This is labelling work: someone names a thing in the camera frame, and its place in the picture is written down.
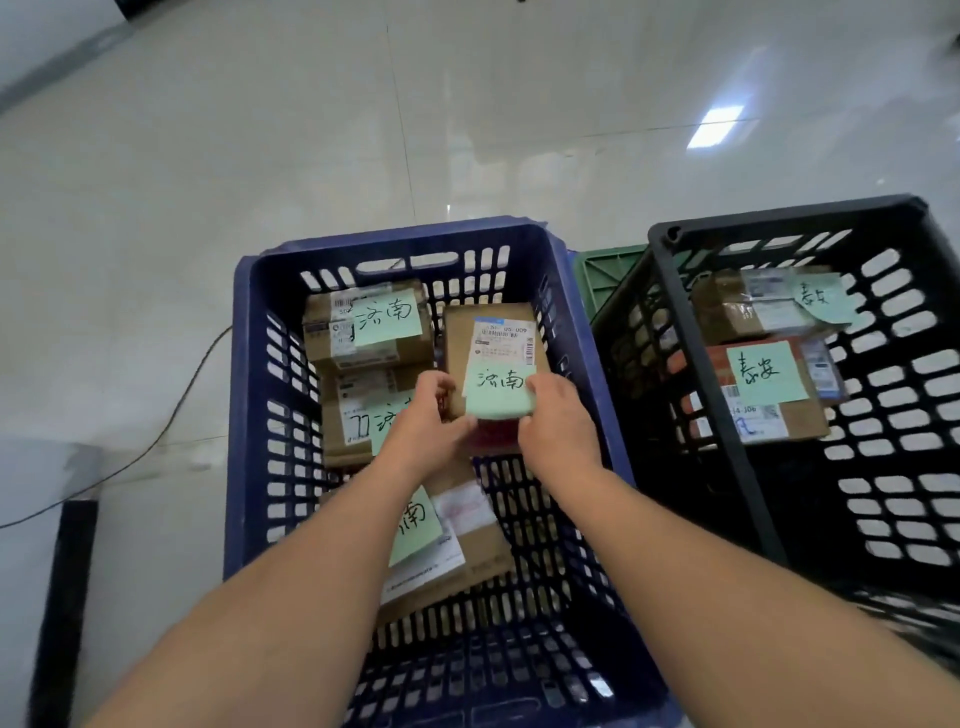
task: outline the green sticky note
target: green sticky note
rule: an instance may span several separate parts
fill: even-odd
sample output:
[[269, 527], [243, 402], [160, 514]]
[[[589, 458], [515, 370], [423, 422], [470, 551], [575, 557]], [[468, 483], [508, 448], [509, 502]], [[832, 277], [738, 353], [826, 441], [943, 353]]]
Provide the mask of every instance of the green sticky note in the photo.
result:
[[353, 303], [353, 344], [364, 347], [390, 339], [420, 336], [420, 312], [413, 290], [380, 293]]
[[367, 414], [370, 416], [370, 446], [373, 448], [374, 455], [383, 447], [383, 441], [387, 439], [387, 433], [394, 426], [396, 416], [407, 408], [413, 398], [414, 391], [408, 389], [395, 394], [382, 392], [364, 400]]
[[828, 324], [850, 324], [856, 318], [853, 299], [844, 290], [839, 273], [797, 274], [793, 300]]
[[390, 566], [430, 546], [443, 533], [444, 528], [433, 509], [430, 496], [421, 485], [403, 510], [403, 517], [394, 536], [394, 549], [390, 552]]
[[534, 396], [526, 378], [535, 374], [530, 364], [470, 362], [464, 381], [467, 412], [481, 420], [515, 420], [534, 411]]
[[744, 404], [777, 404], [810, 397], [787, 341], [729, 347], [727, 358]]

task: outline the green plastic crate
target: green plastic crate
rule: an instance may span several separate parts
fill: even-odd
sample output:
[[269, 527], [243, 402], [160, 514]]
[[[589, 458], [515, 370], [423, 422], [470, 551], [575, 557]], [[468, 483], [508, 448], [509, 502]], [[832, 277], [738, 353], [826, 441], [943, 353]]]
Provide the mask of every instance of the green plastic crate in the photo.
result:
[[644, 243], [576, 254], [573, 275], [591, 321], [646, 249]]

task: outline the package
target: package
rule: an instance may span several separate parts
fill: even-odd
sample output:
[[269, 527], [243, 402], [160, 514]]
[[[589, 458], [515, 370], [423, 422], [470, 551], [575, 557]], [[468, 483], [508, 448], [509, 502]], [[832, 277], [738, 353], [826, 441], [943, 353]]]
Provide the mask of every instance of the package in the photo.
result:
[[821, 404], [834, 406], [847, 401], [849, 398], [847, 386], [837, 365], [833, 363], [827, 343], [819, 337], [803, 339], [800, 349], [804, 354], [806, 371], [817, 388], [817, 397]]
[[[506, 331], [510, 341], [498, 341]], [[528, 303], [449, 305], [444, 309], [444, 369], [457, 383], [449, 399], [452, 418], [467, 413], [467, 366], [470, 356], [489, 357], [501, 365], [518, 365], [527, 374], [549, 372], [546, 350], [537, 332], [537, 319]], [[497, 455], [518, 452], [517, 419], [481, 419], [467, 444], [469, 454]]]
[[390, 569], [376, 618], [378, 627], [514, 567], [510, 545], [468, 460], [455, 460], [423, 486], [444, 535]]
[[[359, 313], [357, 302], [408, 289], [417, 301], [420, 335], [355, 346], [353, 317]], [[433, 361], [433, 327], [423, 285], [411, 279], [310, 296], [303, 312], [303, 343], [307, 359], [328, 374]]]
[[403, 392], [417, 386], [420, 372], [433, 369], [433, 362], [393, 369], [377, 369], [338, 375], [321, 373], [320, 403], [324, 420], [324, 466], [349, 468], [373, 460], [372, 426], [364, 398], [377, 391]]
[[768, 336], [830, 336], [844, 326], [811, 316], [794, 301], [797, 274], [829, 273], [823, 265], [722, 270], [693, 286], [690, 301], [708, 345]]
[[[762, 405], [747, 404], [741, 398], [727, 350], [748, 350], [753, 347], [775, 344], [778, 341], [789, 344], [790, 354], [792, 354], [796, 364], [800, 384], [806, 392], [807, 399]], [[720, 383], [720, 389], [727, 400], [733, 422], [740, 434], [740, 441], [744, 445], [783, 440], [811, 440], [829, 435], [830, 428], [827, 423], [827, 416], [824, 414], [823, 404], [817, 397], [817, 388], [810, 378], [800, 338], [788, 337], [753, 344], [707, 347], [707, 353], [713, 365], [713, 371]], [[667, 369], [671, 374], [680, 371], [685, 366], [686, 359], [683, 350], [674, 353], [667, 360]], [[687, 414], [697, 412], [702, 408], [699, 395], [693, 392], [688, 397], [684, 397], [681, 407]], [[709, 420], [706, 417], [698, 418], [690, 424], [690, 435], [693, 438], [709, 437], [711, 434]]]

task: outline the left hand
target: left hand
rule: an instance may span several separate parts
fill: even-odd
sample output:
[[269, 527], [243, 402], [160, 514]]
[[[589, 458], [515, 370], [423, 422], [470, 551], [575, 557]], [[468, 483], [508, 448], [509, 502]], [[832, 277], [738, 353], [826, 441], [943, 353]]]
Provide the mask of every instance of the left hand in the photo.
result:
[[396, 416], [387, 439], [374, 462], [389, 463], [410, 474], [415, 485], [446, 465], [457, 448], [477, 427], [473, 415], [464, 415], [452, 423], [440, 418], [440, 402], [456, 387], [446, 372], [431, 370], [417, 377], [413, 401]]

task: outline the hand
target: hand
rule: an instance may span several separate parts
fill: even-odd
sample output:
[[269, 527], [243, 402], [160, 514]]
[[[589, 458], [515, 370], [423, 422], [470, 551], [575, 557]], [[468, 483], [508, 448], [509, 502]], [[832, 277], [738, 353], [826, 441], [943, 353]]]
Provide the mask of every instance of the hand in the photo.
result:
[[374, 462], [400, 468], [416, 480], [415, 485], [446, 465], [457, 448], [477, 427], [473, 415], [452, 423], [440, 419], [440, 403], [456, 383], [446, 372], [431, 370], [417, 377], [413, 401], [396, 416]]
[[560, 375], [527, 377], [537, 395], [533, 415], [520, 420], [523, 459], [547, 487], [583, 469], [602, 468], [596, 426], [580, 402], [577, 388]]

